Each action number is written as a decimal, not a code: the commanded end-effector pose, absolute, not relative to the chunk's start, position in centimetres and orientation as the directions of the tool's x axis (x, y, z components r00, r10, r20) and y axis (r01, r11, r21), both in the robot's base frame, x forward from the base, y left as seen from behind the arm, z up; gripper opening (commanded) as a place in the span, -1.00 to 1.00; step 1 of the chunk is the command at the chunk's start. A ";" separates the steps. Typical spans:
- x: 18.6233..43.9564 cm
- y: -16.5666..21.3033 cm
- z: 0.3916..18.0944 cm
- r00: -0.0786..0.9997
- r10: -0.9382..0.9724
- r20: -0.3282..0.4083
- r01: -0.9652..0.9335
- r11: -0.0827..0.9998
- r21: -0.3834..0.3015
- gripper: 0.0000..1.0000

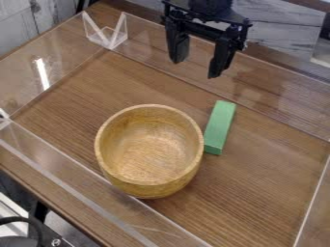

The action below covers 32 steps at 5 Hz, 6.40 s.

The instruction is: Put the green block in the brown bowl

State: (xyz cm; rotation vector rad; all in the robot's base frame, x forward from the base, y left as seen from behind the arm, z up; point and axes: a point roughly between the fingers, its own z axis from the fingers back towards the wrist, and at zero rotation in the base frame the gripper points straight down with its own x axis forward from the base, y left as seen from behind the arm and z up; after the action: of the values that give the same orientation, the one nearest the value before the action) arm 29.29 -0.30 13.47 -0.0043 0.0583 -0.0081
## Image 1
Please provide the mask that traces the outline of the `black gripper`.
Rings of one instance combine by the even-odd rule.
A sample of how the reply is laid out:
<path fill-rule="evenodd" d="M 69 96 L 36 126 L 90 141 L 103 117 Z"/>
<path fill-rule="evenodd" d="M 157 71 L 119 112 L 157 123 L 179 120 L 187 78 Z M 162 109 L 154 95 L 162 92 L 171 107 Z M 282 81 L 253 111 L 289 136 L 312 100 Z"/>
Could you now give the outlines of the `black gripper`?
<path fill-rule="evenodd" d="M 233 9 L 234 0 L 162 0 L 169 57 L 174 64 L 190 54 L 190 34 L 215 41 L 207 78 L 217 78 L 229 68 L 237 49 L 246 48 L 253 26 Z"/>

